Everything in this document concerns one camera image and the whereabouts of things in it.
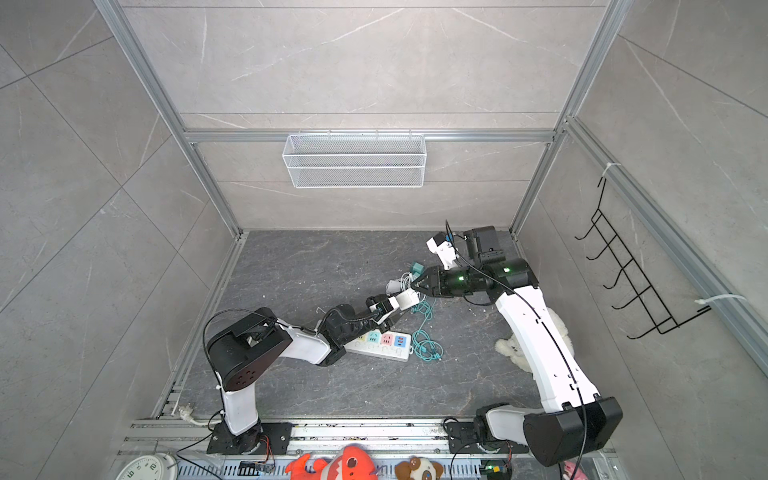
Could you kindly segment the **white power strip colourful sockets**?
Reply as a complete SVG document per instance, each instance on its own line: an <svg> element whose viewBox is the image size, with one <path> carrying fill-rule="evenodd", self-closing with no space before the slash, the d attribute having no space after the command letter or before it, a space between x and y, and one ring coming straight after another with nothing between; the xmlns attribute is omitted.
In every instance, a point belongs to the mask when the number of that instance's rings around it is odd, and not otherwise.
<svg viewBox="0 0 768 480"><path fill-rule="evenodd" d="M410 334L373 330L346 344L344 348L348 353L407 362L411 355L411 343Z"/></svg>

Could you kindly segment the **white USB charger block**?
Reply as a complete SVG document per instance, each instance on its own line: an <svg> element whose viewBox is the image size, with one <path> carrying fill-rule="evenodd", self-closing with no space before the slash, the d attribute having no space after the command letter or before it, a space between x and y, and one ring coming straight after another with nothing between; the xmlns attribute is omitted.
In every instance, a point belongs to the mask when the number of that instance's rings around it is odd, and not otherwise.
<svg viewBox="0 0 768 480"><path fill-rule="evenodd" d="M397 294L394 297L394 300L397 302L398 308L402 311L411 309L421 302L419 293L413 289L407 289Z"/></svg>

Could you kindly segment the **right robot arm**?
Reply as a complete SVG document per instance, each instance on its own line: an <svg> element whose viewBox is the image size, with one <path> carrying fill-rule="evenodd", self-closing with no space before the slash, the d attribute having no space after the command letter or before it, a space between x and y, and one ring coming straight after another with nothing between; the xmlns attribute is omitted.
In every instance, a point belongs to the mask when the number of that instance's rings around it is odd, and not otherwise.
<svg viewBox="0 0 768 480"><path fill-rule="evenodd" d="M508 258L493 227L462 234L461 254L451 230L426 245L441 263L428 267L412 288L432 298L463 298L484 292L503 316L528 362L541 410L495 405L478 411L479 441L510 441L525 446L536 460L553 466L579 461L602 449L623 418L613 397L602 396L569 351L550 315L539 282L525 259Z"/></svg>

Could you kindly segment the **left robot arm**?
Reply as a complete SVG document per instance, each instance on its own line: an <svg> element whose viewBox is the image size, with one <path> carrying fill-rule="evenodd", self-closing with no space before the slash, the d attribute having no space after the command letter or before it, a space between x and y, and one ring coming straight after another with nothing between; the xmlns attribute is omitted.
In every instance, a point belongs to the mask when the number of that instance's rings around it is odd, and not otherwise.
<svg viewBox="0 0 768 480"><path fill-rule="evenodd" d="M203 351L217 382L223 426L214 432L229 435L240 449L261 433L256 405L256 381L280 358L330 366L346 347L365 335L389 332L403 312L419 303L411 290L366 300L358 313L349 304L332 307L310 329L283 322L268 307L247 310L245 316L203 338Z"/></svg>

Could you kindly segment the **white grey charger block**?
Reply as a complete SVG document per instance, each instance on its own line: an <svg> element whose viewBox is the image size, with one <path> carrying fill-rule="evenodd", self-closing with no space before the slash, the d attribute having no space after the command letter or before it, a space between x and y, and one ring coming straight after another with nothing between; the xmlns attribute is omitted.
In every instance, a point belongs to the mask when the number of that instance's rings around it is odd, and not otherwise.
<svg viewBox="0 0 768 480"><path fill-rule="evenodd" d="M388 295L399 294L409 288L410 276L406 275L396 280L389 280L386 285L386 293Z"/></svg>

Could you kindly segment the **red plush lobster toy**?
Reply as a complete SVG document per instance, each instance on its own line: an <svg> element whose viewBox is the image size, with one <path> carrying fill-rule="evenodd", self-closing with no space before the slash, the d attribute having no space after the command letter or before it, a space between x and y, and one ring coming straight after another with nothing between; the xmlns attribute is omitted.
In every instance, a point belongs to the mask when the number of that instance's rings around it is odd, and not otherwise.
<svg viewBox="0 0 768 480"><path fill-rule="evenodd" d="M360 447L350 445L332 460L317 458L308 466L310 454L289 463L285 472L291 480L377 480L372 458Z"/></svg>

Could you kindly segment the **brown white plush dog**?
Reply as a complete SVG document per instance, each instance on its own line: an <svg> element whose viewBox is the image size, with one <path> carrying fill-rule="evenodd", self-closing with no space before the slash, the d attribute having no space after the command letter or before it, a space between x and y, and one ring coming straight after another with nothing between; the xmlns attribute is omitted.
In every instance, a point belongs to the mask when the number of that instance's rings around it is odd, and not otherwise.
<svg viewBox="0 0 768 480"><path fill-rule="evenodd" d="M440 480L445 473L442 464L423 457L411 457L395 466L397 480Z"/></svg>

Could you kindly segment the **pink plush toy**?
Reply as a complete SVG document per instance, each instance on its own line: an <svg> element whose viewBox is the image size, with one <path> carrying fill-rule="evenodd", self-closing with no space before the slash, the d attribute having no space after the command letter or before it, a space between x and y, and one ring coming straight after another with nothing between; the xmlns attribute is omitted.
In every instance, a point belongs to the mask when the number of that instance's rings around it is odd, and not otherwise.
<svg viewBox="0 0 768 480"><path fill-rule="evenodd" d="M577 466L575 462L565 461L562 463L561 474L563 480L588 480L589 477Z"/></svg>

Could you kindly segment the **white round clock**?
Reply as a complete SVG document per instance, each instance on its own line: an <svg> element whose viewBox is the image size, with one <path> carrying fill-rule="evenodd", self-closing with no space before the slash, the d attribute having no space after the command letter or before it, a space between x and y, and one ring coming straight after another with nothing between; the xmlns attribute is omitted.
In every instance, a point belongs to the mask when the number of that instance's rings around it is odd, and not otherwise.
<svg viewBox="0 0 768 480"><path fill-rule="evenodd" d="M116 480L176 480L177 478L177 462L166 453L137 457L125 465L116 476Z"/></svg>

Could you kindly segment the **black wall hook rack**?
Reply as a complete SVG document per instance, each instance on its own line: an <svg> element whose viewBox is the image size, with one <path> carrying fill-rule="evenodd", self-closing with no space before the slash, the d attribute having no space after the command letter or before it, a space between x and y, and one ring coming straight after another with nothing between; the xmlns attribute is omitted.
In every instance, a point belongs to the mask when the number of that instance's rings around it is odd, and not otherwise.
<svg viewBox="0 0 768 480"><path fill-rule="evenodd" d="M604 283L604 290L614 290L618 286L626 285L631 295L618 305L612 305L611 309L621 312L635 304L642 310L643 318L650 322L650 327L636 334L627 334L629 340L640 340L651 333L666 335L680 329L684 325L708 314L712 311L709 305L699 306L695 313L684 320L675 317L667 303L664 301L638 258L631 252L627 243L620 236L618 230L608 219L602 208L606 196L607 180L601 178L597 183L599 191L596 207L589 218L589 227L582 235L576 235L574 239L585 242L589 239L600 241L602 248L594 254L586 254L589 262L596 262L604 257L613 260L618 270L611 283Z"/></svg>

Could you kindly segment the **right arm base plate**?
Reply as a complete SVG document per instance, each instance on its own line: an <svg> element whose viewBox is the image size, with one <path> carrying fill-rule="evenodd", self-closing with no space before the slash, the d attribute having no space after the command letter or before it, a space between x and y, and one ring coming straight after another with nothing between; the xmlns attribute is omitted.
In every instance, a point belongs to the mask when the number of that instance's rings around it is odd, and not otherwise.
<svg viewBox="0 0 768 480"><path fill-rule="evenodd" d="M476 427L474 421L459 421L449 417L441 422L447 437L451 454L527 454L527 446L492 438L482 427Z"/></svg>

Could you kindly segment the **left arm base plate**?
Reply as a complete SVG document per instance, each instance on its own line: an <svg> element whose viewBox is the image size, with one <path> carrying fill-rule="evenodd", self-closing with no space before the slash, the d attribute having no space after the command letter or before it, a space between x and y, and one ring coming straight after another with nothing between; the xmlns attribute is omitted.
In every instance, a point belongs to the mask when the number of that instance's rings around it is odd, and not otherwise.
<svg viewBox="0 0 768 480"><path fill-rule="evenodd" d="M206 448L207 454L285 455L291 438L290 422L259 423L241 435L232 434L225 422L216 425Z"/></svg>

